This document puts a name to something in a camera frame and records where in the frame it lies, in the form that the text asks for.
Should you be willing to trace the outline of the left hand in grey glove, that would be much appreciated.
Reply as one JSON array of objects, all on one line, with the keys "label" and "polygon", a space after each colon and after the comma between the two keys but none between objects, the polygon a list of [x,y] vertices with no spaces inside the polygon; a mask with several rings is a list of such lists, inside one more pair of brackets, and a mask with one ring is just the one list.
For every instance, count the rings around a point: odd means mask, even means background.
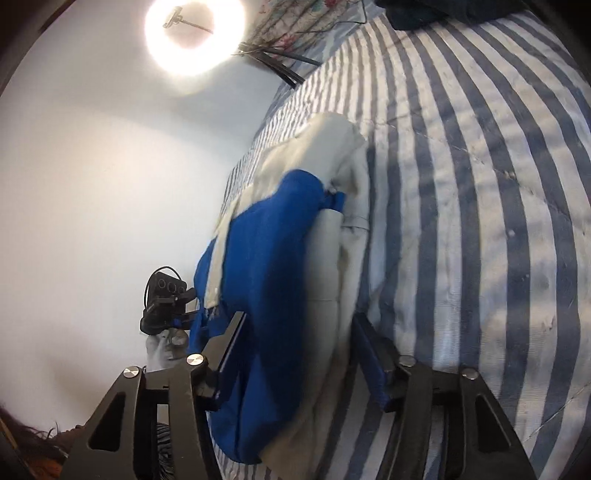
[{"label": "left hand in grey glove", "polygon": [[186,357],[188,335],[184,330],[170,328],[145,340],[146,371],[169,369]]}]

